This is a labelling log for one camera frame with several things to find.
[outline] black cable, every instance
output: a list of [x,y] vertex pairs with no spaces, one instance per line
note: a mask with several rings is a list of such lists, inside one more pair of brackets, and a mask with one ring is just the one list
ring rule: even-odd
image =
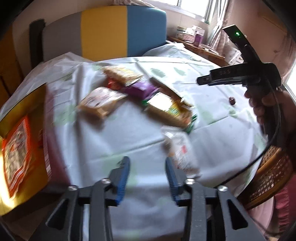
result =
[[272,88],[269,80],[266,78],[266,82],[268,83],[271,92],[274,96],[274,99],[276,101],[276,105],[277,105],[277,109],[278,109],[278,123],[274,132],[274,135],[272,136],[271,140],[268,142],[266,148],[263,150],[263,152],[261,152],[261,154],[255,159],[253,160],[251,163],[249,163],[244,169],[242,169],[241,171],[237,172],[236,174],[234,174],[233,176],[231,176],[230,178],[227,178],[225,181],[221,182],[219,185],[215,186],[214,188],[217,188],[220,185],[224,185],[226,183],[228,183],[229,181],[231,181],[232,179],[236,178],[238,175],[242,174],[243,172],[245,172],[246,170],[248,170],[252,165],[254,165],[267,151],[268,149],[271,147],[271,144],[273,143],[274,139],[276,138],[278,132],[279,132],[279,128],[281,125],[281,110],[280,110],[280,106],[279,106],[279,101],[276,97],[276,93],[274,91],[274,89]]
[[283,232],[278,232],[278,233],[270,232],[261,223],[259,223],[256,219],[254,219],[253,217],[251,217],[251,219],[269,236],[275,237],[277,235],[283,234]]

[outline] chair backrest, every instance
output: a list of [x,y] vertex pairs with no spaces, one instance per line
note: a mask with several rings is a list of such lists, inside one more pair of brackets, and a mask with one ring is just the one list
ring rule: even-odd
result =
[[42,32],[43,60],[72,52],[93,61],[141,56],[164,45],[166,13],[143,6],[107,6],[77,12]]

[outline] windowsill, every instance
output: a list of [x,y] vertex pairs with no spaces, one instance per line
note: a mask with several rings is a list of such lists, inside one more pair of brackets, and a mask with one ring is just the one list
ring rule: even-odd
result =
[[165,9],[165,10],[169,10],[169,11],[173,11],[173,12],[178,12],[178,13],[187,15],[189,17],[192,17],[192,18],[194,18],[194,19],[196,19],[198,21],[205,22],[205,19],[202,16],[199,16],[197,14],[194,14],[194,13],[188,12],[186,10],[183,10],[180,7],[173,6],[173,5],[170,5],[170,4],[167,4],[167,3],[153,1],[153,0],[145,0],[145,2],[148,2],[148,3],[152,4],[153,6],[158,7],[160,9]]

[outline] plastic bag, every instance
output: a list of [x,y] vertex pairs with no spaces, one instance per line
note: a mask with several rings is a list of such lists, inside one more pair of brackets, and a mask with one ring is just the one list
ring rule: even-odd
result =
[[23,117],[2,142],[4,176],[13,197],[23,181],[31,160],[31,135],[28,117]]
[[102,68],[102,71],[109,78],[118,81],[125,87],[137,82],[143,76],[142,74],[137,74],[134,71],[122,66],[106,66]]
[[106,87],[99,87],[88,94],[78,105],[79,109],[104,118],[115,109],[119,100],[127,95]]
[[175,166],[185,171],[188,178],[200,177],[199,162],[188,134],[173,126],[163,126],[160,130],[165,137],[165,144],[169,147],[168,156],[172,157]]

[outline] cracker package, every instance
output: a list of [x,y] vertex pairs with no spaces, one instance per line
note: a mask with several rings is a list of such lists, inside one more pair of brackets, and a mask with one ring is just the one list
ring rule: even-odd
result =
[[23,117],[2,142],[3,169],[9,196],[13,197],[30,165],[32,141],[28,117]]
[[143,75],[122,66],[106,66],[102,71],[111,79],[127,87],[137,82]]
[[104,118],[115,109],[119,100],[127,95],[106,87],[99,87],[88,94],[78,105],[79,109]]
[[168,120],[171,125],[182,128],[187,128],[192,119],[192,112],[189,109],[180,106],[161,92],[147,101],[147,110]]

